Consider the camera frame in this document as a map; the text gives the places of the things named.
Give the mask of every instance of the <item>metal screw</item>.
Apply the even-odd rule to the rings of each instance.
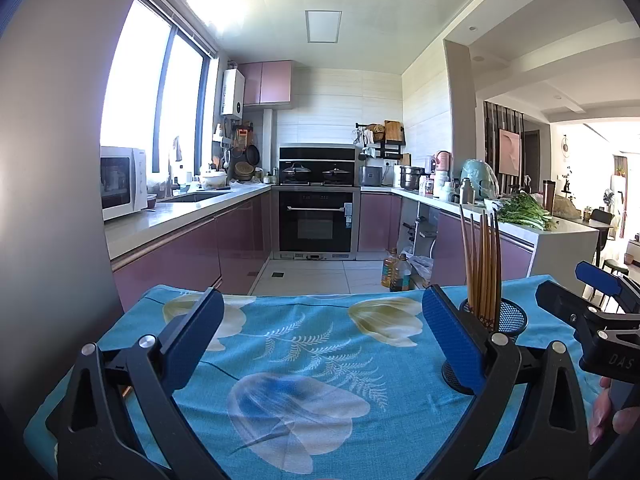
[[[566,346],[564,346],[564,344],[559,341],[554,341],[551,345],[551,348],[554,349],[554,352],[559,354],[564,354],[566,352]]]
[[[509,342],[509,338],[502,332],[496,332],[491,336],[491,341],[498,346],[505,346]]]
[[[91,355],[95,352],[95,345],[93,343],[87,343],[80,351],[82,352],[82,355]]]
[[[142,348],[150,348],[156,344],[156,338],[152,335],[143,335],[138,341],[138,344],[142,346]]]

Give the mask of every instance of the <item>window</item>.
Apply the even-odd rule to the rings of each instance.
[[[111,65],[101,145],[144,149],[150,182],[166,179],[170,161],[180,183],[187,172],[200,173],[210,159],[217,66],[176,25],[135,0]]]

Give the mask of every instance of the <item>chopsticks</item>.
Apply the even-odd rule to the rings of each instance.
[[[471,240],[466,233],[464,210],[460,206],[462,243],[465,251],[466,294],[469,310],[487,330],[497,330],[502,298],[500,226],[495,214],[482,213],[476,251],[476,222],[470,218]]]

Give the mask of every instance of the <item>sink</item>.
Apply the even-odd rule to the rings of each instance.
[[[166,200],[162,200],[162,202],[200,202],[201,200],[223,196],[227,193],[230,193],[230,191],[195,191],[193,193],[167,198]]]

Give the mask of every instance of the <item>black mesh holder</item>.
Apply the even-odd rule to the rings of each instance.
[[[460,304],[460,308],[468,310],[468,301],[463,301],[462,304]],[[502,298],[500,302],[498,332],[502,332],[515,343],[518,336],[527,328],[528,323],[529,318],[527,318],[527,313],[520,306],[513,303],[513,301]],[[469,396],[474,394],[473,390],[460,384],[455,373],[453,373],[453,369],[447,361],[444,361],[444,364],[442,365],[442,378],[449,388],[456,390],[458,393]]]

